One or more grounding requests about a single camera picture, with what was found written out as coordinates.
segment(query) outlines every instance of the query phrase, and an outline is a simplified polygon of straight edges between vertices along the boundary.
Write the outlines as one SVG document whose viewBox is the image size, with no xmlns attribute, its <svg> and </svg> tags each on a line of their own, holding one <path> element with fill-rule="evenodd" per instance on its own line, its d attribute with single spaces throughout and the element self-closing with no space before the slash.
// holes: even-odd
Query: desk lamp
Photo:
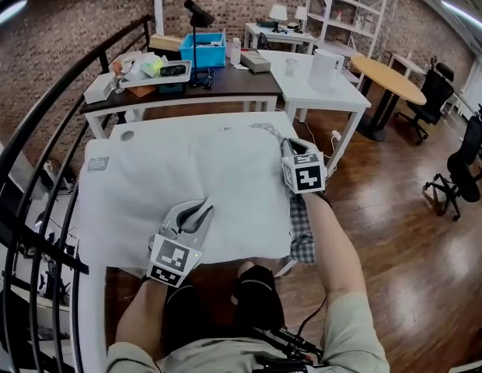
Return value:
<svg viewBox="0 0 482 373">
<path fill-rule="evenodd" d="M 193 27 L 193 56 L 194 56 L 194 73 L 193 79 L 190 81 L 191 87 L 198 87 L 199 85 L 204 85 L 205 79 L 202 81 L 198 81 L 197 73 L 202 72 L 197 70 L 196 65 L 196 28 L 206 28 L 210 26 L 214 21 L 215 18 L 213 15 L 209 14 L 208 12 L 204 11 L 196 4 L 194 4 L 191 0 L 186 0 L 184 2 L 184 7 L 186 7 L 189 11 L 193 13 L 191 16 L 191 20 L 189 24 Z M 208 73 L 208 77 L 210 77 L 210 69 L 207 69 L 206 72 Z"/>
<path fill-rule="evenodd" d="M 296 9 L 295 18 L 296 18 L 296 19 L 299 19 L 299 27 L 298 27 L 297 29 L 295 29 L 295 32 L 296 32 L 296 33 L 303 33 L 303 30 L 302 30 L 302 21 L 306 21 L 306 18 L 307 18 L 306 8 L 305 8 L 305 7 L 302 7 L 302 6 L 299 6 L 299 7 Z"/>
<path fill-rule="evenodd" d="M 269 14 L 269 18 L 275 19 L 274 28 L 273 28 L 272 32 L 279 33 L 278 21 L 287 21 L 288 20 L 288 13 L 286 12 L 286 6 L 282 5 L 282 4 L 272 5 L 272 9 L 271 9 L 271 13 Z"/>
</svg>

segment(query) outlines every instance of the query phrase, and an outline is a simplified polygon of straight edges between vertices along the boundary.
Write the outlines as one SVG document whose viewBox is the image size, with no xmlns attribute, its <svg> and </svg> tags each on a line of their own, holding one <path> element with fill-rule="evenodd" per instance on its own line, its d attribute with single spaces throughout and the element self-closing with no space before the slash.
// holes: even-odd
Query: dark wooden table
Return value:
<svg viewBox="0 0 482 373">
<path fill-rule="evenodd" d="M 108 113 L 125 113 L 132 110 L 140 120 L 148 108 L 173 106 L 191 103 L 243 102 L 244 110 L 250 110 L 250 102 L 255 102 L 255 110 L 260 111 L 266 103 L 267 111 L 275 110 L 275 104 L 282 91 L 270 72 L 254 74 L 251 71 L 235 69 L 230 63 L 224 68 L 214 69 L 213 87 L 186 86 L 184 92 L 160 93 L 158 89 L 142 98 L 128 90 L 120 94 L 112 92 L 105 101 L 84 104 L 80 113 L 86 115 L 89 126 L 96 138 L 106 138 L 98 116 Z"/>
</svg>

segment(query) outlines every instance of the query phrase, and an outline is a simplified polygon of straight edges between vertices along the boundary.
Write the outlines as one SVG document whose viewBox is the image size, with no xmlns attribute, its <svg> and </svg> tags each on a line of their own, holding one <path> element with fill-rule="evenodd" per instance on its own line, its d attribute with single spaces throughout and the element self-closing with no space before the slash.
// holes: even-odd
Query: tray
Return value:
<svg viewBox="0 0 482 373">
<path fill-rule="evenodd" d="M 167 66 L 171 65 L 185 65 L 186 73 L 178 76 L 158 76 L 155 78 L 145 78 L 144 80 L 134 80 L 133 82 L 120 82 L 120 87 L 126 89 L 127 87 L 139 87 L 140 85 L 157 85 L 167 83 L 185 83 L 189 82 L 191 77 L 191 61 L 169 61 Z"/>
</svg>

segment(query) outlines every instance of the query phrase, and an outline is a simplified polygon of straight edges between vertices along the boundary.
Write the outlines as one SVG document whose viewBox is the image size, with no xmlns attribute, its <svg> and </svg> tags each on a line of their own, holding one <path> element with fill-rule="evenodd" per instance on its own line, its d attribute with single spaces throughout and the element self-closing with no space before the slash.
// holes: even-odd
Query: metal shelving unit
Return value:
<svg viewBox="0 0 482 373">
<path fill-rule="evenodd" d="M 330 14 L 333 8 L 333 2 L 338 1 L 338 2 L 344 2 L 349 5 L 353 5 L 356 10 L 355 10 L 355 17 L 353 20 L 353 23 L 346 23 L 346 22 L 340 22 L 335 19 L 330 18 Z M 369 37 L 372 39 L 371 45 L 368 49 L 367 57 L 370 58 L 372 56 L 372 52 L 374 51 L 374 46 L 375 42 L 378 39 L 379 31 L 381 29 L 381 23 L 382 19 L 384 17 L 384 12 L 386 9 L 386 2 L 387 0 L 378 0 L 374 2 L 371 5 L 365 4 L 362 0 L 324 0 L 324 4 L 326 6 L 325 11 L 321 14 L 317 14 L 314 12 L 310 12 L 310 2 L 311 0 L 306 0 L 306 10 L 308 12 L 308 17 L 317 21 L 322 22 L 322 30 L 320 33 L 319 40 L 317 42 L 317 45 L 325 48 L 329 51 L 334 52 L 335 54 L 343 55 L 345 57 L 352 57 L 353 55 L 360 54 L 357 52 L 357 48 L 355 46 L 355 40 L 354 40 L 354 35 L 359 34 L 364 37 Z M 374 16 L 376 16 L 376 21 L 375 21 L 375 28 L 374 32 L 369 32 L 365 29 L 362 29 L 358 26 L 356 26 L 356 20 L 358 16 L 358 10 L 363 9 L 367 12 L 370 12 Z M 308 20 L 304 22 L 303 28 L 306 30 Z M 339 44 L 335 42 L 331 42 L 329 40 L 326 40 L 326 34 L 329 29 L 329 27 L 337 27 L 343 30 L 347 30 L 350 32 L 350 36 L 348 37 L 348 42 L 347 44 Z"/>
</svg>

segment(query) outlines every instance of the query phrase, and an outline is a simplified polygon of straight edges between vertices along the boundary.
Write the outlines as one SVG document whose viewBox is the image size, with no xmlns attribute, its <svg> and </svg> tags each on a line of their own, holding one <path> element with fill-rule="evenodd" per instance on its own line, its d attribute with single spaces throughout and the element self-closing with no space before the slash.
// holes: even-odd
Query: black railing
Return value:
<svg viewBox="0 0 482 373">
<path fill-rule="evenodd" d="M 41 120 L 44 119 L 45 115 L 50 111 L 50 108 L 61 96 L 61 94 L 94 62 L 99 60 L 101 64 L 101 73 L 107 73 L 109 71 L 109 63 L 107 58 L 107 50 L 112 47 L 115 43 L 122 40 L 123 37 L 127 36 L 133 30 L 138 27 L 143 26 L 143 32 L 136 36 L 128 45 L 126 45 L 118 55 L 131 49 L 142 37 L 145 38 L 145 43 L 141 47 L 148 46 L 149 44 L 149 31 L 148 31 L 148 21 L 151 19 L 149 15 L 143 16 L 139 20 L 126 26 L 119 32 L 115 33 L 113 36 L 109 37 L 103 41 L 99 46 L 93 48 L 85 57 L 79 60 L 73 67 L 71 67 L 61 78 L 54 84 L 49 90 L 40 98 L 32 110 L 26 115 L 22 123 L 18 126 L 15 134 L 11 137 L 10 142 L 6 145 L 4 151 L 0 155 L 0 195 L 2 188 L 9 178 L 9 172 L 11 171 L 16 158 L 22 151 L 24 145 L 29 140 L 30 136 L 36 129 L 37 125 Z M 79 146 L 82 137 L 87 131 L 88 124 L 82 127 L 77 138 L 74 140 L 65 160 L 61 164 L 61 168 L 58 171 L 58 175 L 54 181 L 54 184 L 49 193 L 47 200 L 47 206 L 44 211 L 44 219 L 41 224 L 39 233 L 35 233 L 31 228 L 26 225 L 26 216 L 28 212 L 28 207 L 30 204 L 30 198 L 32 192 L 40 178 L 41 171 L 44 167 L 44 163 L 49 158 L 54 146 L 56 145 L 58 139 L 63 133 L 64 129 L 67 127 L 70 120 L 74 117 L 75 113 L 82 105 L 84 101 L 83 95 L 81 95 L 75 105 L 66 113 L 63 120 L 60 122 L 54 133 L 52 134 L 50 140 L 46 143 L 44 150 L 42 151 L 39 160 L 37 161 L 36 167 L 30 177 L 22 200 L 19 203 L 19 207 L 15 214 L 13 214 L 9 209 L 0 201 L 0 221 L 12 231 L 12 239 L 8 244 L 8 252 L 6 253 L 5 269 L 3 273 L 3 319 L 5 328 L 5 342 L 6 348 L 12 361 L 12 370 L 17 373 L 18 361 L 24 355 L 17 355 L 16 348 L 13 346 L 15 343 L 15 336 L 19 336 L 20 333 L 14 333 L 11 331 L 12 327 L 12 316 L 10 313 L 12 311 L 11 307 L 11 289 L 12 284 L 18 280 L 14 276 L 14 269 L 16 265 L 16 257 L 18 255 L 18 248 L 20 244 L 23 244 L 26 249 L 34 249 L 34 257 L 32 264 L 32 271 L 30 277 L 30 340 L 33 350 L 33 359 L 35 360 L 35 365 L 38 372 L 42 372 L 47 369 L 47 366 L 56 366 L 60 373 L 68 371 L 70 369 L 67 364 L 63 361 L 63 355 L 61 352 L 61 338 L 60 338 L 60 301 L 61 295 L 59 293 L 59 287 L 61 284 L 61 269 L 65 265 L 72 268 L 74 271 L 73 282 L 72 282 L 72 343 L 74 344 L 74 359 L 77 366 L 78 372 L 83 372 L 82 358 L 80 354 L 79 347 L 79 327 L 78 327 L 78 291 L 79 291 L 79 276 L 80 274 L 88 274 L 89 268 L 80 261 L 78 254 L 75 256 L 69 256 L 65 252 L 65 244 L 68 236 L 68 229 L 70 226 L 70 221 L 72 219 L 72 213 L 75 208 L 75 203 L 77 200 L 79 183 L 75 183 L 72 191 L 71 199 L 68 204 L 68 209 L 65 214 L 65 219 L 63 226 L 61 228 L 61 237 L 57 244 L 52 245 L 48 242 L 44 236 L 47 231 L 47 223 L 49 222 L 49 217 L 56 201 L 56 196 L 60 189 L 64 174 L 68 170 L 70 162 L 75 154 L 77 147 Z M 103 128 L 108 124 L 111 115 L 107 115 L 103 121 Z M 39 347 L 39 335 L 37 327 L 37 279 L 39 275 L 40 260 L 42 254 L 48 255 L 54 262 L 54 292 L 53 292 L 53 333 L 54 333 L 54 351 L 55 351 L 55 361 L 48 361 L 47 357 L 40 352 Z"/>
</svg>

